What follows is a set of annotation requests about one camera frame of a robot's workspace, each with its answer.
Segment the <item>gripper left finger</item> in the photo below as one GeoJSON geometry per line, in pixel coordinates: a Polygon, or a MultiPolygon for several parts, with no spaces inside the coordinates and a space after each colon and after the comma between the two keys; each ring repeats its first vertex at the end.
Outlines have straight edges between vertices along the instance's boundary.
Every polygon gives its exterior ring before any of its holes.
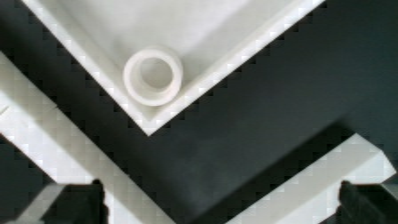
{"type": "Polygon", "coordinates": [[[15,224],[108,224],[100,181],[49,184],[15,218],[15,224]]]}

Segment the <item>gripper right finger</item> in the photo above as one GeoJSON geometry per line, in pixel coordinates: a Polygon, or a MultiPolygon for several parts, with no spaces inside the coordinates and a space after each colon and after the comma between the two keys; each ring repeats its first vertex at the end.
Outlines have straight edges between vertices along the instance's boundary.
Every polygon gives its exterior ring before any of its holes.
{"type": "Polygon", "coordinates": [[[337,224],[398,224],[398,184],[340,182],[337,224]]]}

